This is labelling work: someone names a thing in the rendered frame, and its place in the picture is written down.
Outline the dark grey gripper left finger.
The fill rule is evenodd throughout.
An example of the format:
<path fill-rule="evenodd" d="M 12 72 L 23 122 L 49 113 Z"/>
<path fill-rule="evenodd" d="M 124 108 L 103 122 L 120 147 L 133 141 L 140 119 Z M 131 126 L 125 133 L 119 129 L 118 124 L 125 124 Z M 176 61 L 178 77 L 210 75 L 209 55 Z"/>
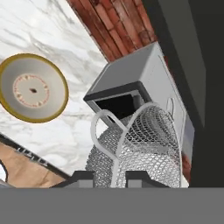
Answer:
<path fill-rule="evenodd" d="M 53 188 L 94 188 L 95 173 L 93 171 L 75 171 L 69 179 L 54 185 Z"/>

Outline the silver mesh tea strainer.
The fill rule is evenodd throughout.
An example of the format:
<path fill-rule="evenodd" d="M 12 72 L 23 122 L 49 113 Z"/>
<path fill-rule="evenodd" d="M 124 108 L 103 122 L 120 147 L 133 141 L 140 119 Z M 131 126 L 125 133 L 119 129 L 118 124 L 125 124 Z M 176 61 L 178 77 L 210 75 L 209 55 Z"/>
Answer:
<path fill-rule="evenodd" d="M 86 169 L 94 172 L 97 187 L 124 188 L 127 171 L 146 172 L 160 184 L 181 187 L 178 135 L 171 115 L 156 103 L 123 119 L 103 109 L 94 115 L 90 132 L 94 146 Z"/>

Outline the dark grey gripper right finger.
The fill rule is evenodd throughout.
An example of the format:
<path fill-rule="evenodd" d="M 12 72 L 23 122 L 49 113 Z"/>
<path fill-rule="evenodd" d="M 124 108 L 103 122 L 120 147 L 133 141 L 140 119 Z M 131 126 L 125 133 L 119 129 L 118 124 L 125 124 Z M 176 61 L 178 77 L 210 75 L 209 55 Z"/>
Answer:
<path fill-rule="evenodd" d="M 126 188 L 164 188 L 165 185 L 150 178 L 147 171 L 126 171 Z"/>

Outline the white bowl with gold rim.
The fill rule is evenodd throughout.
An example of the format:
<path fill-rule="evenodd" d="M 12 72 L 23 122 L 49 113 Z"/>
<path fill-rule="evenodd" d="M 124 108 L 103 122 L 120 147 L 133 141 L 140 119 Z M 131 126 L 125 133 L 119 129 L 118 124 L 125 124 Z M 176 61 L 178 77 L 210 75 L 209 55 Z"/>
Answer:
<path fill-rule="evenodd" d="M 19 120 L 47 123 L 64 111 L 68 96 L 65 76 L 44 57 L 19 53 L 0 64 L 0 103 Z"/>

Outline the dark cabinet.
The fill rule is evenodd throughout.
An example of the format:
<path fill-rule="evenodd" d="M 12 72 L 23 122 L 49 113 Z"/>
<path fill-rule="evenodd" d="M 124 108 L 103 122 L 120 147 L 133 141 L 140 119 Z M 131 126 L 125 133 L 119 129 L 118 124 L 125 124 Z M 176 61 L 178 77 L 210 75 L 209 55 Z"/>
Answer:
<path fill-rule="evenodd" d="M 191 187 L 224 187 L 224 0 L 143 0 L 195 128 Z"/>

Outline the wooden drawer front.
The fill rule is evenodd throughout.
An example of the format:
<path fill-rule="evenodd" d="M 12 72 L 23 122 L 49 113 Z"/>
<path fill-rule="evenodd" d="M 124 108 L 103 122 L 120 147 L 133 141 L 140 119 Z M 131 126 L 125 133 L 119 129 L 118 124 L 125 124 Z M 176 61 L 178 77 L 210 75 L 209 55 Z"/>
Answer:
<path fill-rule="evenodd" d="M 0 143 L 0 161 L 8 174 L 7 182 L 15 187 L 49 188 L 65 180 L 3 143 Z"/>

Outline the grey toaster oven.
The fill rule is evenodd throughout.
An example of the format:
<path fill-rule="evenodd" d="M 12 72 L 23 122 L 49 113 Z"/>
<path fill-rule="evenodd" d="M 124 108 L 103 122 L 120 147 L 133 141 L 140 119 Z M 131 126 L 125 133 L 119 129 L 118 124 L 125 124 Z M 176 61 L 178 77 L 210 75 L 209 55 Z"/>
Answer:
<path fill-rule="evenodd" d="M 146 102 L 169 110 L 182 146 L 184 168 L 191 168 L 194 127 L 159 43 L 107 64 L 87 91 L 84 102 L 95 112 L 108 109 L 119 119 L 134 114 Z"/>

